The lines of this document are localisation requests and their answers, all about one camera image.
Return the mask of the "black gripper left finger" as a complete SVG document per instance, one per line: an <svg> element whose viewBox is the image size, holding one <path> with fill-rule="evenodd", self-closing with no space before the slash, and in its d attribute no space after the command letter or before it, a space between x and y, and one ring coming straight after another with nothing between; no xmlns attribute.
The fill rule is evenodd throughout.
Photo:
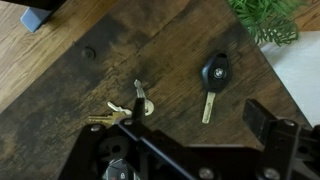
<svg viewBox="0 0 320 180"><path fill-rule="evenodd" d="M103 180L112 160L123 159L136 180L173 180L167 157L170 138L142 124L145 100L135 101L133 114L107 127L101 123L82 128L58 180Z"/></svg>

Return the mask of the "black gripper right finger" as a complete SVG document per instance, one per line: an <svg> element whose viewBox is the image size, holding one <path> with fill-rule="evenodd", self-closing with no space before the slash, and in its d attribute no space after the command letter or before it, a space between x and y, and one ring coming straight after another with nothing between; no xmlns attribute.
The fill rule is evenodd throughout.
<svg viewBox="0 0 320 180"><path fill-rule="evenodd" d="M313 180L320 176L320 131L277 118L255 99L247 99L243 121L264 146L257 165L258 180Z"/></svg>

